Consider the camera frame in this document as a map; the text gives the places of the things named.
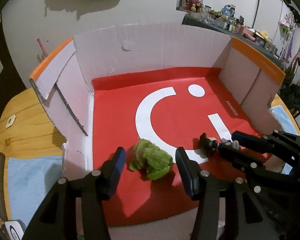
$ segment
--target stuffed animal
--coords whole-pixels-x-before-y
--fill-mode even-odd
[[[188,0],[188,2],[183,6],[183,9],[187,10],[187,11],[191,11],[191,7],[194,5],[194,7],[197,9],[196,5],[199,7],[201,6],[201,0]]]

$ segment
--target light blue cloth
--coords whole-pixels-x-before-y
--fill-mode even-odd
[[[285,112],[285,110],[283,109],[283,107],[281,105],[271,107],[270,111],[271,111],[272,115],[274,115],[276,120],[279,122],[279,124],[282,126],[282,128],[285,132],[298,135],[296,128],[294,127],[289,116],[287,115],[287,113]],[[289,174],[291,170],[292,170],[292,167],[286,163],[284,165],[281,173]]]
[[[9,158],[8,193],[11,219],[26,227],[37,208],[62,176],[62,156],[34,159]]]

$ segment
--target wooden table surface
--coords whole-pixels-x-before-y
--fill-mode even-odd
[[[272,106],[282,105],[294,124],[300,130],[281,98],[276,95]],[[5,128],[10,116],[16,114],[13,125]],[[11,211],[8,195],[8,158],[29,159],[47,155],[62,155],[61,146],[65,138],[47,117],[32,88],[15,96],[5,107],[0,119],[0,152],[5,154],[4,197],[8,219]]]

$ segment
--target cardboard flap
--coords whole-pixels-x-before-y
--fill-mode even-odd
[[[56,84],[70,114],[87,135],[89,91],[83,80],[76,54],[69,59]]]
[[[114,26],[74,36],[82,75],[92,78],[176,66],[223,68],[230,36],[180,24]]]
[[[69,38],[48,55],[30,75],[43,99],[48,98],[58,76],[74,52],[73,40]]]
[[[40,92],[36,90],[35,85],[34,89],[40,99]],[[63,176],[68,179],[82,178],[92,170],[92,164],[87,163],[92,162],[92,153],[89,150],[89,145],[86,145],[89,140],[86,138],[91,137],[86,136],[73,119],[56,85],[52,87],[47,100],[40,100],[40,102],[54,126],[67,140],[63,144]]]
[[[276,85],[282,83],[285,73],[265,55],[237,38],[233,38],[232,48],[254,62]]]
[[[263,134],[270,134],[275,129],[282,130],[281,125],[268,109],[268,103],[278,89],[279,86],[263,70],[260,70],[250,91],[241,103],[241,108],[249,116],[252,124]]]
[[[219,79],[234,99],[241,104],[259,71],[260,69],[255,63],[236,49],[231,48]]]

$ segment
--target clutter on table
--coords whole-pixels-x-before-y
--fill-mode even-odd
[[[218,26],[221,29],[238,33],[239,35],[245,37],[249,41],[252,41],[256,45],[262,46],[272,55],[275,55],[277,53],[278,49],[273,44],[273,41],[268,37],[266,31],[258,31],[245,26],[244,17],[241,15],[239,16],[239,18],[236,18],[235,5],[227,4],[221,9],[221,11],[215,11],[207,5],[203,6],[201,4],[200,6],[198,6],[195,3],[190,3],[191,1],[186,3],[183,8],[187,11],[190,11],[189,14],[191,17],[207,24]],[[280,24],[283,26],[283,28],[290,30],[290,20],[292,17],[293,16],[291,15],[282,17]]]

